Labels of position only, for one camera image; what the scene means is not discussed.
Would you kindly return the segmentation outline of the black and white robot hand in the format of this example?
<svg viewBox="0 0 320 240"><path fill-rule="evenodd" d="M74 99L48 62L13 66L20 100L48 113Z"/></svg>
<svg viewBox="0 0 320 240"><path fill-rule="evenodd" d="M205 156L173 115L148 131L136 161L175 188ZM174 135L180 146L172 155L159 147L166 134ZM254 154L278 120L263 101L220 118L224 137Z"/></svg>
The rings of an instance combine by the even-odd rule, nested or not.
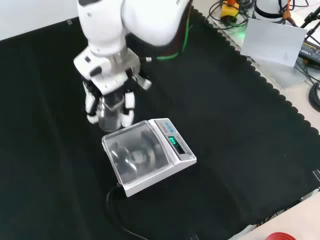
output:
<svg viewBox="0 0 320 240"><path fill-rule="evenodd" d="M152 82L140 75L141 63L151 62L150 57L138 57L130 48L123 48L111 56L99 56L86 47L73 60L83 77L85 110L91 124L98 123L98 105L102 97L115 93L129 79L148 90Z"/></svg>

